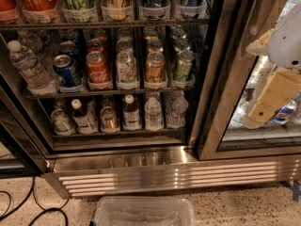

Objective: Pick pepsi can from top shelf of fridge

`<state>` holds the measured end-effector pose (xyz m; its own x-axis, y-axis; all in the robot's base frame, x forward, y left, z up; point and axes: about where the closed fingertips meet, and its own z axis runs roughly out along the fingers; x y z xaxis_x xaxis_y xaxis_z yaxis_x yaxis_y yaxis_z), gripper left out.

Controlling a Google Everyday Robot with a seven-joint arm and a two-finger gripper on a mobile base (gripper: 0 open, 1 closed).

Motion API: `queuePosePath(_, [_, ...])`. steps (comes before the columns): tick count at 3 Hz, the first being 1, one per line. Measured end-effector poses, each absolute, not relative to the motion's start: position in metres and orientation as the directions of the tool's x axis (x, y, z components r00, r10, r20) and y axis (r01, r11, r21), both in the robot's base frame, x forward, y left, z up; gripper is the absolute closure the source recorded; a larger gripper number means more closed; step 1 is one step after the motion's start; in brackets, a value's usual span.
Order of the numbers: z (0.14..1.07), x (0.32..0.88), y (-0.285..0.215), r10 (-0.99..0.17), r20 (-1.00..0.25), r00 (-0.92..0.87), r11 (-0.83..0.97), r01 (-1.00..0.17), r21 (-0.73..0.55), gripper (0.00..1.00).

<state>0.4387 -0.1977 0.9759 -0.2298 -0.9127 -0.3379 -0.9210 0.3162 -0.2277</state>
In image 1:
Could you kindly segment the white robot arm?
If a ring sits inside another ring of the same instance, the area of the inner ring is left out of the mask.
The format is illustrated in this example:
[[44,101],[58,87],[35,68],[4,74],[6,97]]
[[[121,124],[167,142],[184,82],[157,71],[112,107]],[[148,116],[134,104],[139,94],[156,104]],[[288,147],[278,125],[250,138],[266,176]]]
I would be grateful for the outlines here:
[[265,125],[301,89],[301,3],[296,4],[276,25],[246,51],[254,56],[267,56],[277,65],[263,74],[255,84],[252,100],[246,108],[242,124],[247,129]]

